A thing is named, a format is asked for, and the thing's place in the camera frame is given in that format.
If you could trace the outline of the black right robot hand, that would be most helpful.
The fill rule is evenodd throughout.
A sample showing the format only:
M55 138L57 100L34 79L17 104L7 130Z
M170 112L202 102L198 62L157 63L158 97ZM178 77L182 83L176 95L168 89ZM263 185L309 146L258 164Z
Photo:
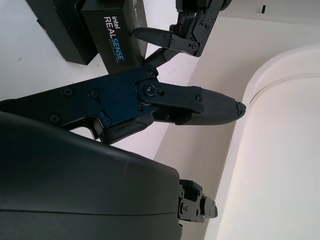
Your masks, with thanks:
M201 56L228 0L178 0L169 30L141 0L30 0L60 54L108 74L0 103L3 240L179 240L181 221L218 216L176 169L114 147L154 122L217 126L246 106L198 86L158 81L180 53Z

